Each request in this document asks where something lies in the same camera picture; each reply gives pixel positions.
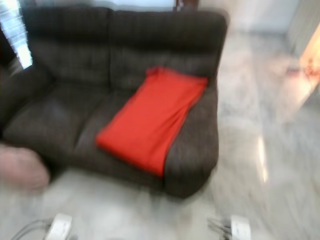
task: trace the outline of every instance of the white wall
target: white wall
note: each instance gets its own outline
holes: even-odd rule
[[[200,0],[201,8],[222,6],[231,27],[246,32],[286,33],[300,0]]]

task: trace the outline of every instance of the brown sofa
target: brown sofa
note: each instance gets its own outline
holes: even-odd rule
[[[33,65],[1,83],[1,141],[57,165],[76,166],[186,198],[218,160],[217,71],[227,32],[219,12],[131,12],[103,7],[26,7]],[[95,136],[165,66],[208,77],[166,158],[164,177],[100,150]]]

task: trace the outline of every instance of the red cloth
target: red cloth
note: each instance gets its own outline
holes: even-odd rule
[[[189,109],[208,79],[157,67],[96,137],[96,144],[123,161],[157,176],[164,175],[167,153]]]

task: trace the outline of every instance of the pink object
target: pink object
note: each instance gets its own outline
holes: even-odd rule
[[[50,181],[49,172],[36,152],[6,145],[0,145],[0,178],[30,191],[39,191]]]

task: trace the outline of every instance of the tiled floor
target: tiled floor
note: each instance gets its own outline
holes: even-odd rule
[[[253,240],[319,240],[320,95],[317,82],[286,75],[294,63],[279,35],[229,34],[219,166],[201,194],[176,202],[78,170],[40,195],[0,184],[0,239],[63,212],[79,240],[215,240],[207,217],[231,214],[250,219]]]

